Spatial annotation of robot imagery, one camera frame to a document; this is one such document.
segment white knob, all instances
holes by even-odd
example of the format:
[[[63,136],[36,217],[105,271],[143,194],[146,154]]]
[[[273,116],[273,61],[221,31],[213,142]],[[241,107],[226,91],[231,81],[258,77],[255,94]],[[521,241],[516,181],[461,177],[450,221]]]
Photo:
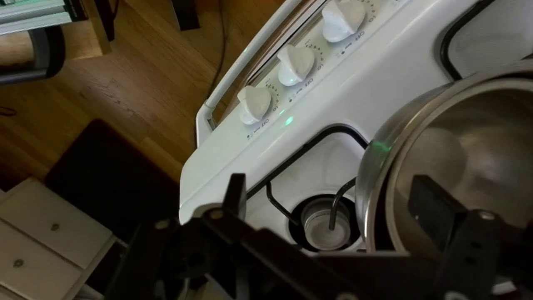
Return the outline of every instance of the white knob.
[[[315,54],[306,47],[286,46],[278,52],[280,71],[278,81],[285,87],[293,87],[303,82],[315,66]]]
[[[341,42],[356,34],[365,22],[366,11],[361,0],[331,0],[321,11],[323,37],[331,42]]]
[[[265,87],[243,87],[236,99],[241,104],[240,119],[246,126],[263,121],[271,104]]]

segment cabinet drawer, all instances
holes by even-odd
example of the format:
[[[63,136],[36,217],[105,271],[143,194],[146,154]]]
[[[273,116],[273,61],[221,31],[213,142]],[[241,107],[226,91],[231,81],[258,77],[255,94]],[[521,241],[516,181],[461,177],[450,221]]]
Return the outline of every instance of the cabinet drawer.
[[[111,239],[108,229],[35,179],[21,182],[1,197],[0,219],[81,269],[88,269]]]
[[[23,299],[65,299],[81,276],[81,271],[3,222],[0,241],[0,282]]]

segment floor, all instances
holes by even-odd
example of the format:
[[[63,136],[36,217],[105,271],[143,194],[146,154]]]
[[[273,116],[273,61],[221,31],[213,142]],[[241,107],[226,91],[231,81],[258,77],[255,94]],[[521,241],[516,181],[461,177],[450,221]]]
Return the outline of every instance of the floor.
[[[283,0],[221,0],[226,71]],[[180,32],[170,0],[121,0],[111,54],[70,62],[50,81],[0,87],[0,181],[43,179],[93,119],[178,181],[193,119],[221,49],[218,0],[196,0],[200,31]]]

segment stainless steel pot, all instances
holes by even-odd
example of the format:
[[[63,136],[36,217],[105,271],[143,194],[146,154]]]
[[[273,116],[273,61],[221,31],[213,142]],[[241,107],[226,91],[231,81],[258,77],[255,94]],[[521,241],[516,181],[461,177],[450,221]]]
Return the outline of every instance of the stainless steel pot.
[[[406,212],[418,174],[468,209],[524,226],[533,217],[533,62],[433,91],[380,129],[356,187],[358,226],[370,252],[391,244],[393,251],[436,256]]]

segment stove burner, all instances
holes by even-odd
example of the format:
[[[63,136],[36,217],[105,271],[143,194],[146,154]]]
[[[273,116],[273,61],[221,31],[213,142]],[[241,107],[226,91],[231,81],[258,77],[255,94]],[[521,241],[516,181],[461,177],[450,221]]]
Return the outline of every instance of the stove burner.
[[[355,206],[340,199],[335,231],[330,231],[331,202],[335,196],[316,196],[303,201],[293,212],[288,232],[293,241],[310,252],[338,252],[348,249],[360,237]]]

